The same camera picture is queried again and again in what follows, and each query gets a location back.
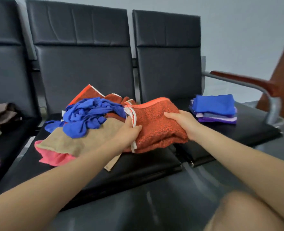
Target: armrest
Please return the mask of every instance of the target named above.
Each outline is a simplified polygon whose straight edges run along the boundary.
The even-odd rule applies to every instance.
[[[216,70],[211,71],[210,74],[219,76],[221,78],[227,78],[227,79],[230,79],[230,80],[250,83],[252,85],[259,86],[259,87],[265,89],[271,97],[279,97],[280,96],[279,86],[276,85],[272,81],[268,81],[268,80],[264,80],[264,79],[260,79],[260,78],[249,77],[249,76],[244,76],[244,75],[233,74],[233,73],[226,73],[226,72],[221,72],[221,71],[216,71]]]
[[[210,73],[202,72],[202,75],[262,91],[267,95],[270,104],[270,109],[265,117],[265,122],[270,125],[274,125],[277,122],[281,111],[281,99],[279,86],[274,82],[215,70]]]

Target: chair seat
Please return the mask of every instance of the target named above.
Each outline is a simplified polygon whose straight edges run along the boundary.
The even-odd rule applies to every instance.
[[[180,99],[172,101],[179,109],[189,111],[190,99]],[[266,113],[235,102],[237,108],[237,124],[224,123],[203,123],[215,131],[244,145],[255,147],[282,136],[280,129],[268,125],[264,122]],[[209,153],[194,141],[185,144],[176,144],[178,152],[184,153],[187,160],[196,162],[207,159],[203,163],[213,160]]]
[[[60,115],[51,115],[48,120],[59,120]],[[44,140],[49,133],[42,128],[34,141]],[[41,155],[31,144],[12,173],[9,183],[0,190],[5,192],[52,168],[40,163]],[[73,198],[63,210],[103,198],[153,180],[181,171],[181,163],[170,148],[158,148],[143,154],[123,153],[111,172],[103,169]]]
[[[0,135],[0,180],[19,155],[40,119],[28,118],[1,127]]]

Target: person's right arm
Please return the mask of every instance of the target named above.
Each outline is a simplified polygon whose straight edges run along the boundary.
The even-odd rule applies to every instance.
[[[176,120],[188,138],[214,158],[284,218],[284,161],[247,147],[200,124],[191,113],[165,113]]]

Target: person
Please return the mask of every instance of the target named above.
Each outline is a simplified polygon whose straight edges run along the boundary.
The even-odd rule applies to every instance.
[[[177,121],[190,140],[205,148],[256,193],[255,197],[238,191],[226,195],[205,231],[284,231],[284,161],[203,126],[189,112],[164,115]],[[0,231],[44,229],[113,157],[137,138],[141,129],[132,128],[131,119],[127,118],[108,143],[1,194]]]

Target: crumpled blue cloth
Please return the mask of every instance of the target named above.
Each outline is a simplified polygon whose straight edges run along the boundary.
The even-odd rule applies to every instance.
[[[50,133],[52,133],[58,127],[63,127],[65,124],[64,121],[55,121],[55,120],[47,121],[45,123],[48,124],[44,127],[44,129]]]
[[[235,115],[233,95],[201,96],[197,95],[192,103],[196,113],[210,112],[219,115]]]
[[[98,129],[106,121],[104,115],[109,112],[126,118],[121,104],[100,97],[83,99],[69,105],[63,116],[67,122],[63,126],[63,132],[71,138],[81,138],[86,135],[87,129]]]

